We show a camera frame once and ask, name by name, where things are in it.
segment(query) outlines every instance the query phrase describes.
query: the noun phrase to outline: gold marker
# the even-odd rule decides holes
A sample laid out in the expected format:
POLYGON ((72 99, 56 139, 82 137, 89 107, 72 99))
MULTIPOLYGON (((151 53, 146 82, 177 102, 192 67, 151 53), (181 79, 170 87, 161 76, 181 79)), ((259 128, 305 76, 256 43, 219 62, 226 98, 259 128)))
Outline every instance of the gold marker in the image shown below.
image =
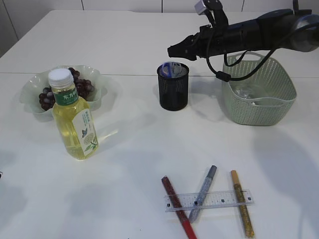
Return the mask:
MULTIPOLYGON (((241 189, 241 185, 240 185, 240 182, 238 179, 237 172, 235 170, 233 170, 230 173, 231 173, 231 178, 232 178, 233 184, 234 184, 234 190, 236 193, 237 202, 244 203, 245 197, 244 197, 243 191, 241 189)), ((239 211, 240 211, 241 221, 243 222, 243 227, 245 230, 246 238, 254 238, 255 233, 253 230, 253 226, 251 225, 247 206, 246 205, 239 206, 239 211)))

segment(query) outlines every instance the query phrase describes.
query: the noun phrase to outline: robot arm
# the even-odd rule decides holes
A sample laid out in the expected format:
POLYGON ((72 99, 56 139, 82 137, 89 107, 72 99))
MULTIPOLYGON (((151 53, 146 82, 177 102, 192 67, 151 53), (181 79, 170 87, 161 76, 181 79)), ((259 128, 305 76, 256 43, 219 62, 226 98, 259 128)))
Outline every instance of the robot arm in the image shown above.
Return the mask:
POLYGON ((201 0, 195 5, 195 9, 199 15, 207 16, 210 25, 200 27, 200 32, 168 48, 169 57, 194 61, 197 59, 196 56, 206 58, 246 50, 271 50, 274 47, 310 52, 319 46, 319 15, 312 14, 311 10, 277 10, 257 19, 228 25, 228 19, 219 0, 201 0), (298 28, 314 23, 318 26, 296 32, 288 40, 277 45, 281 39, 298 28))

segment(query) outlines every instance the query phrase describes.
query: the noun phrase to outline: white bottle cap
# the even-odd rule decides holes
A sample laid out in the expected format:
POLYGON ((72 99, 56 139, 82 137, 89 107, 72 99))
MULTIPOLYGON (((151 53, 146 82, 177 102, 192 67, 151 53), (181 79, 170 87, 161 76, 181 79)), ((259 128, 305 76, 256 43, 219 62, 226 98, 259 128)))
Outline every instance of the white bottle cap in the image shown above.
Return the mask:
POLYGON ((49 73, 49 84, 51 87, 62 89, 73 83, 73 76, 69 69, 59 68, 49 73))

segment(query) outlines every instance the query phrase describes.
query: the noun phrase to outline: yellow liquid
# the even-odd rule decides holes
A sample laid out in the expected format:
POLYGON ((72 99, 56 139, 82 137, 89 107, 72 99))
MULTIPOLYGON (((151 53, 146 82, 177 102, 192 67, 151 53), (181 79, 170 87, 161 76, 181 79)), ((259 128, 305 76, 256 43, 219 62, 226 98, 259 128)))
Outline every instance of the yellow liquid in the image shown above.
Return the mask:
MULTIPOLYGON (((52 91, 54 93, 59 93, 63 91, 73 90, 74 87, 75 87, 74 84, 72 84, 70 87, 64 88, 64 89, 52 88, 52 91)), ((60 106, 57 103, 55 103, 52 109, 53 117, 60 131, 60 134, 62 136, 66 151, 77 159, 86 159, 90 157, 98 148, 98 143, 97 143, 97 146, 94 148, 94 150, 91 153, 89 153, 88 155, 84 155, 83 149, 78 139, 78 135, 76 133, 76 130, 72 122, 74 117, 79 112, 89 108, 90 106, 86 102, 86 100, 83 99, 82 97, 79 97, 77 102, 68 106, 60 106)), ((98 142, 96 133, 95 133, 95 141, 98 142)))

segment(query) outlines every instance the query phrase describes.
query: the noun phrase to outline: plastic bottle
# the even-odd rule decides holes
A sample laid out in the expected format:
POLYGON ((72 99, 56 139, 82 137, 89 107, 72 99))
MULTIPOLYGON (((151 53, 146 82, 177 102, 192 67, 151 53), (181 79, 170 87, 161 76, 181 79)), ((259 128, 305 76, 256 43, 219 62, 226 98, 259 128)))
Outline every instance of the plastic bottle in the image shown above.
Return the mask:
POLYGON ((89 104, 78 96, 68 69, 49 73, 49 84, 55 97, 53 117, 69 154, 86 159, 98 148, 89 104))

